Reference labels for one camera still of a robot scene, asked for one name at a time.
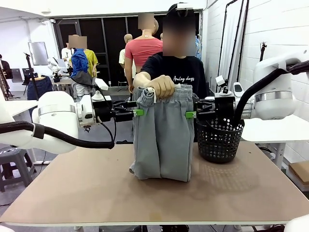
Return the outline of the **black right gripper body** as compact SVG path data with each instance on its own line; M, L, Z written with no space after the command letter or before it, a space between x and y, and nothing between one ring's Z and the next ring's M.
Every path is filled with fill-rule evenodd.
M235 97L233 94L215 94L215 112L218 118L232 119L234 116Z

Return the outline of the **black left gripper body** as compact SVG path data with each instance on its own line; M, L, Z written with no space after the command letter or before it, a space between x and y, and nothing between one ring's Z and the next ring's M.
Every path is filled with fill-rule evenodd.
M93 100L93 109L95 113L95 119L99 122L98 118L102 122L108 122L112 118L112 99L110 96L103 97L102 100Z

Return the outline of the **person's right hand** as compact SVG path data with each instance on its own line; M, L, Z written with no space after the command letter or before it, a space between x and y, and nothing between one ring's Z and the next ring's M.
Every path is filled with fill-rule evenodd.
M175 84L167 75L161 75L151 80L146 87L154 89L155 95L159 99L166 99L173 95L175 91Z

